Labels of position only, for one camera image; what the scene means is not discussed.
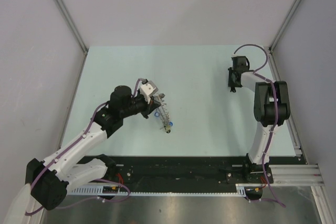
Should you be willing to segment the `metal disc keyring organizer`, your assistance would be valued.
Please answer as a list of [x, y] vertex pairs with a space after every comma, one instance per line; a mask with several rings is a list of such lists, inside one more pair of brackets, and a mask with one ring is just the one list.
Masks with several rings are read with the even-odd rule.
[[170, 114], [168, 111], [167, 103], [165, 102], [165, 94], [160, 93], [154, 96], [157, 101], [159, 101], [160, 106], [155, 110], [154, 116], [159, 118], [162, 122], [161, 129], [164, 129], [167, 134], [171, 132], [173, 122], [171, 121]]

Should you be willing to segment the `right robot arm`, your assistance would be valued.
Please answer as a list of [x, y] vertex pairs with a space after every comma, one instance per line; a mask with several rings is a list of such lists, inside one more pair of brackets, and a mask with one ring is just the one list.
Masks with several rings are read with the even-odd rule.
[[288, 86], [285, 81], [269, 80], [250, 69], [245, 56], [233, 56], [233, 65], [228, 69], [228, 86], [231, 92], [248, 88], [254, 93], [254, 118], [257, 130], [253, 144], [246, 154], [242, 167], [226, 171], [228, 183], [262, 182], [269, 178], [269, 150], [272, 137], [289, 119], [291, 114]]

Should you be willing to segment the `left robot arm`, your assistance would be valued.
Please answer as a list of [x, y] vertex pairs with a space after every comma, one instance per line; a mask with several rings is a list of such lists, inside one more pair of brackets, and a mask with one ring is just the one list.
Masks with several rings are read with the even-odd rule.
[[100, 179], [110, 182], [115, 178], [115, 163], [105, 155], [82, 168], [76, 164], [115, 133], [125, 118], [141, 114], [147, 119], [160, 106], [154, 97], [157, 91], [152, 81], [144, 81], [136, 93], [128, 86], [117, 86], [110, 99], [95, 109], [88, 126], [78, 136], [42, 161], [33, 158], [27, 164], [25, 182], [30, 184], [30, 194], [42, 208], [57, 208], [68, 192], [87, 182]]

